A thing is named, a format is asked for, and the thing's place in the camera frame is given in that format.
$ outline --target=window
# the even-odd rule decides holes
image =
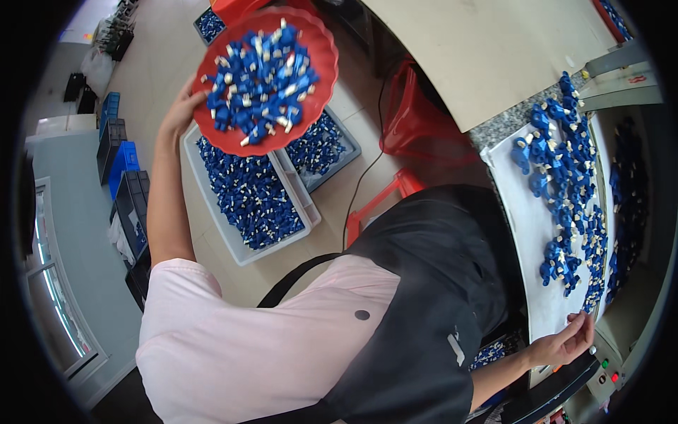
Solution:
[[[49,178],[36,180],[33,254],[26,260],[28,297],[47,352],[66,380],[81,383],[106,356],[75,302],[58,254]]]

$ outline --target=black cable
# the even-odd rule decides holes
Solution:
[[[379,99],[377,100],[377,111],[379,112],[379,149],[381,152],[379,152],[379,155],[375,160],[372,161],[370,166],[367,167],[367,169],[363,172],[363,174],[358,178],[358,183],[355,185],[355,191],[353,191],[353,197],[351,198],[351,202],[348,204],[348,210],[346,211],[346,219],[344,219],[344,231],[342,232],[342,242],[341,242],[341,248],[344,250],[346,247],[346,233],[348,232],[348,229],[346,226],[348,225],[348,216],[351,214],[351,208],[353,207],[353,201],[355,200],[355,196],[358,194],[358,188],[360,187],[360,182],[363,180],[363,177],[365,174],[367,174],[367,171],[374,166],[375,163],[384,155],[384,145],[382,144],[382,139],[384,138],[384,118],[382,117],[381,113],[381,99],[382,96],[384,95],[384,88],[386,88],[386,82],[388,81],[388,77],[395,69],[396,65],[400,65],[401,62],[405,60],[405,58],[400,58],[394,60],[391,65],[386,69],[386,73],[384,74],[384,81],[382,82],[382,87],[381,90],[379,91]]]

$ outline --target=white cloth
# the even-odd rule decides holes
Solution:
[[[240,423],[318,402],[365,346],[400,277],[340,256],[306,290],[270,309],[221,298],[183,259],[151,272],[136,362],[165,423]],[[366,320],[364,313],[370,315]]]

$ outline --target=beige tabletop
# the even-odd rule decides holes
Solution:
[[[616,42],[592,0],[362,0],[404,44],[463,132]]]

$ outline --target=red plate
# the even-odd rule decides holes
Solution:
[[[268,152],[281,149],[287,146],[291,141],[301,137],[312,123],[316,122],[327,106],[332,97],[334,83],[339,75],[337,61],[339,52],[334,45],[334,36],[329,32],[323,21],[311,16],[310,13],[294,9],[292,7],[267,7],[247,15],[242,20],[231,25],[226,31],[221,33],[210,45],[205,53],[205,58],[198,68],[195,81],[193,82],[193,92],[201,90],[210,90],[212,82],[200,82],[204,75],[215,75],[216,56],[226,56],[226,45],[231,41],[242,40],[244,34],[249,30],[255,33],[264,30],[271,33],[280,27],[280,18],[285,18],[289,24],[294,25],[298,30],[303,31],[299,38],[299,44],[308,48],[308,55],[311,57],[311,66],[315,69],[320,79],[315,82],[315,93],[308,95],[302,103],[304,107],[301,123],[292,128],[289,134],[286,134],[283,127],[275,126],[276,134],[274,136],[264,137],[259,144],[249,144],[242,147],[240,142],[245,138],[239,128],[236,130],[227,130],[225,132],[214,128],[214,120],[210,110],[207,109],[206,102],[195,109],[193,117],[200,127],[200,132],[207,137],[215,147],[222,149],[225,153],[238,156],[263,156]]]

